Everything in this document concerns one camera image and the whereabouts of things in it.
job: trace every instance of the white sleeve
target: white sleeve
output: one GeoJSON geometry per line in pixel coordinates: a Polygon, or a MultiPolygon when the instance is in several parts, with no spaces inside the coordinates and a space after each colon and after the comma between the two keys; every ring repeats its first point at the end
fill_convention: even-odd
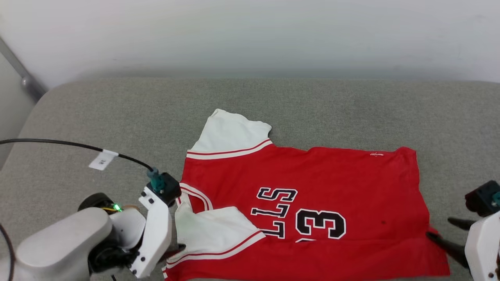
{"type": "Polygon", "coordinates": [[[217,153],[250,149],[267,140],[271,128],[267,123],[216,109],[191,151],[217,153]]]}

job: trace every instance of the basketball jersey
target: basketball jersey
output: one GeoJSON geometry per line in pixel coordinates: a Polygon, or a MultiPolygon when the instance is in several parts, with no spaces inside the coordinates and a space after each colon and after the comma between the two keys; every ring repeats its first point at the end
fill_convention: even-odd
{"type": "Polygon", "coordinates": [[[384,280],[450,274],[426,238],[416,152],[278,147],[217,109],[188,150],[166,280],[384,280]]]}

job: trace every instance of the cable label tag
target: cable label tag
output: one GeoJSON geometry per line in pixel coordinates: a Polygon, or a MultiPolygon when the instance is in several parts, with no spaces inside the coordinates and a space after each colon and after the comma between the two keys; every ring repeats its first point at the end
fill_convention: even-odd
{"type": "Polygon", "coordinates": [[[118,156],[118,153],[103,149],[102,152],[97,155],[97,158],[88,165],[89,168],[96,169],[99,171],[104,171],[106,167],[113,161],[113,159],[118,156]]]}

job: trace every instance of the gray fabric surface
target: gray fabric surface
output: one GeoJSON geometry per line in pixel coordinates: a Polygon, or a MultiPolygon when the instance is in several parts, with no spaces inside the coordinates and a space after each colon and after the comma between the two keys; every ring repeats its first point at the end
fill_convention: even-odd
{"type": "MultiPolygon", "coordinates": [[[[124,153],[180,180],[186,150],[215,108],[272,125],[270,138],[278,146],[415,149],[431,223],[458,243],[465,243],[467,234],[448,224],[447,217],[477,218],[466,209],[464,195],[490,179],[499,180],[500,85],[488,82],[80,81],[47,93],[20,136],[82,142],[124,153]]],[[[138,204],[148,181],[145,169],[124,159],[116,159],[105,171],[88,168],[96,155],[55,144],[14,146],[0,173],[0,220],[15,245],[74,213],[90,194],[105,192],[118,203],[138,204]]],[[[450,279],[471,279],[456,262],[450,266],[450,279]]],[[[159,268],[152,280],[163,279],[159,268]]],[[[129,272],[117,278],[133,280],[129,272]]]]}

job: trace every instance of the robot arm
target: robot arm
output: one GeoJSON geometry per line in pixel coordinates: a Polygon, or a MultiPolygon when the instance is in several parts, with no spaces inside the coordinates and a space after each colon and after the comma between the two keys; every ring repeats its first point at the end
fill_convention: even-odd
{"type": "MultiPolygon", "coordinates": [[[[121,210],[103,193],[88,197],[74,213],[25,239],[16,251],[14,280],[89,280],[92,273],[127,267],[137,278],[151,274],[172,241],[169,206],[181,194],[169,174],[155,191],[151,183],[135,208],[121,210]]],[[[9,276],[8,258],[0,261],[0,280],[9,276]]]]}
{"type": "Polygon", "coordinates": [[[475,281],[500,280],[500,185],[491,180],[465,196],[467,208],[484,217],[478,221],[449,217],[468,231],[465,246],[428,232],[427,237],[445,250],[475,281]]]}

